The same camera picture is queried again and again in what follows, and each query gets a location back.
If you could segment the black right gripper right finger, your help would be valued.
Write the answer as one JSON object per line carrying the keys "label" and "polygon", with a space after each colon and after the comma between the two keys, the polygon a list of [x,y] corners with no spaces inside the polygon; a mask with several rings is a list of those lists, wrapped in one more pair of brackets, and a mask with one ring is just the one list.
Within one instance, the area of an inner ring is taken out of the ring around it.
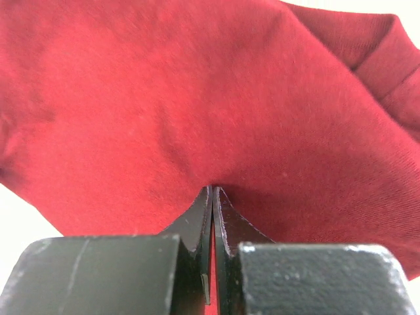
{"label": "black right gripper right finger", "polygon": [[408,281],[377,244],[276,243],[213,190],[219,314],[415,314]]}

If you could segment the dark red t shirt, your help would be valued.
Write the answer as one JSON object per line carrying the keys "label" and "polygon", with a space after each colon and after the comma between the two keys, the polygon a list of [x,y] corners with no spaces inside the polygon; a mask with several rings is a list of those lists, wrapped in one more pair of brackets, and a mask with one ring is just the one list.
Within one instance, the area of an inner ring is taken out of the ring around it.
{"label": "dark red t shirt", "polygon": [[203,187],[276,243],[419,275],[419,49],[282,1],[2,1],[1,184],[61,237],[148,236]]}

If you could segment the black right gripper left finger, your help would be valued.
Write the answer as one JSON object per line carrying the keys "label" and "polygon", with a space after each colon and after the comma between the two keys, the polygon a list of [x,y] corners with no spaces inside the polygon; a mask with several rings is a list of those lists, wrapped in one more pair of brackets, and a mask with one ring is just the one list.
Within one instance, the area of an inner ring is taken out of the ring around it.
{"label": "black right gripper left finger", "polygon": [[203,314],[210,303],[212,187],[156,235],[46,238],[22,252],[1,313]]}

